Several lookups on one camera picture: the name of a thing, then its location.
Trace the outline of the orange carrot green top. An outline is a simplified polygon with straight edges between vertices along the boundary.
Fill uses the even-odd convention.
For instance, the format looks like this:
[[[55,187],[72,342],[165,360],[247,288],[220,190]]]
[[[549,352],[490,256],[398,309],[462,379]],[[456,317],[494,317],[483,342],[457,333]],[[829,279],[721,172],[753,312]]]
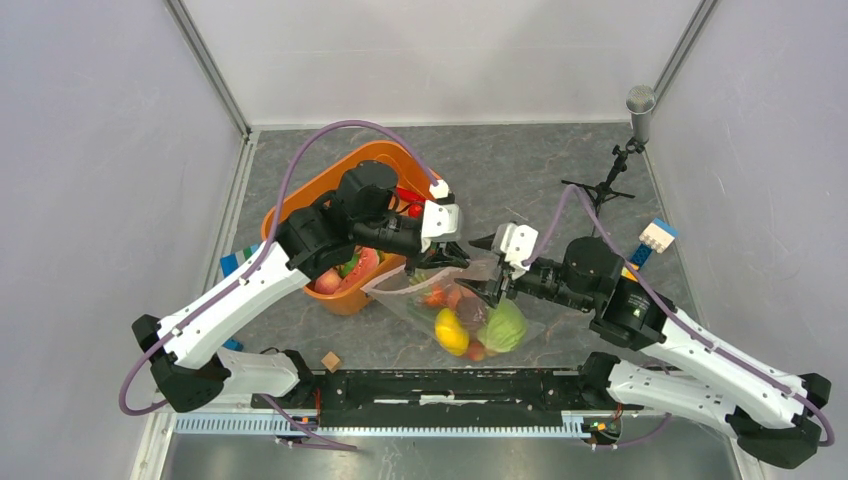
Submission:
[[[422,294],[419,299],[419,303],[427,308],[442,309],[449,306],[449,296],[449,287],[433,285],[429,287],[425,293]]]

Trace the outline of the yellow mango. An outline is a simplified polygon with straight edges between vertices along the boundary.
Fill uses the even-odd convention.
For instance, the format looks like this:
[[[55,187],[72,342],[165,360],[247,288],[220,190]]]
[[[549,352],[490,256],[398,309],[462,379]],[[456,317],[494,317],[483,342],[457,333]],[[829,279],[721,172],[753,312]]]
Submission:
[[[454,356],[464,355],[470,344],[470,334],[450,308],[443,308],[436,315],[434,335],[441,347]]]

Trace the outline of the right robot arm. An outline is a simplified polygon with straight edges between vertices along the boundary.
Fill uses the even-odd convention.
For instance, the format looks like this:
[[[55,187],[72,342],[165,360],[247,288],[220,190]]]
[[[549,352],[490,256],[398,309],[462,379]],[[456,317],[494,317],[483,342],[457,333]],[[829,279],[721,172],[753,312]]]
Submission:
[[[578,374],[585,405],[640,406],[683,417],[783,469],[833,444],[833,427],[823,415],[828,379],[783,372],[710,333],[645,283],[624,276],[624,259],[601,238],[577,238],[555,261],[531,257],[536,237],[525,225],[505,224],[473,240],[473,247],[495,254],[498,264],[490,280],[470,280],[467,287],[489,305],[522,293],[588,313],[602,340],[676,368],[673,375],[655,374],[594,352]]]

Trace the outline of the clear zip top bag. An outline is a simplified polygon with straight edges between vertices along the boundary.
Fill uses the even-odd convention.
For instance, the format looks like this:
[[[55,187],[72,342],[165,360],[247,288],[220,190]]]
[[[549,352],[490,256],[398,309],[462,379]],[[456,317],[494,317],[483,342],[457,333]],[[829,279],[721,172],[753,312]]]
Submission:
[[[490,307],[456,282],[458,278],[490,280],[496,265],[494,258],[483,257],[472,260],[466,269],[419,269],[412,275],[397,267],[366,283],[362,291],[430,335],[446,352],[480,362],[516,351],[544,330],[515,302],[502,298]]]

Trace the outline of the green round fruit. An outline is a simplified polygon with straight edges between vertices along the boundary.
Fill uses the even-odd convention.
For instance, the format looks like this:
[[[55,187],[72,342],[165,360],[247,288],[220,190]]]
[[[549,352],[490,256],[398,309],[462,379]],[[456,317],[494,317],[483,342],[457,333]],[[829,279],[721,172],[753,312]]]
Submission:
[[[507,353],[523,342],[529,323],[519,307],[508,299],[488,310],[487,322],[478,329],[477,340],[488,350]]]

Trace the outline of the dark purple plum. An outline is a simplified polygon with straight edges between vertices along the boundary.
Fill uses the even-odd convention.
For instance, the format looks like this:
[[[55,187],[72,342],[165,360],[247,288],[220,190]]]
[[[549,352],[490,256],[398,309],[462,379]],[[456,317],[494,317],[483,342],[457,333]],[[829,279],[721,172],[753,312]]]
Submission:
[[[460,325],[469,333],[475,334],[488,321],[488,307],[478,297],[463,297],[455,309]]]

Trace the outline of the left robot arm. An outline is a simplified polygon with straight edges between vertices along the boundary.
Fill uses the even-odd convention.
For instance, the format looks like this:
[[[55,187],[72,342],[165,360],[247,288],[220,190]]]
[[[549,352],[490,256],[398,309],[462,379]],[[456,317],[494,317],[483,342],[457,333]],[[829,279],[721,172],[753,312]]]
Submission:
[[[398,175],[389,165],[366,160],[345,171],[336,188],[292,211],[259,252],[182,310],[158,319],[144,315],[133,325],[150,372],[175,411],[197,410],[222,395],[267,394],[290,407],[314,394],[312,372],[300,354],[246,354],[225,341],[283,297],[316,282],[348,260],[358,247],[402,256],[407,268],[466,268],[458,245],[461,210],[443,181],[422,214],[392,210]]]

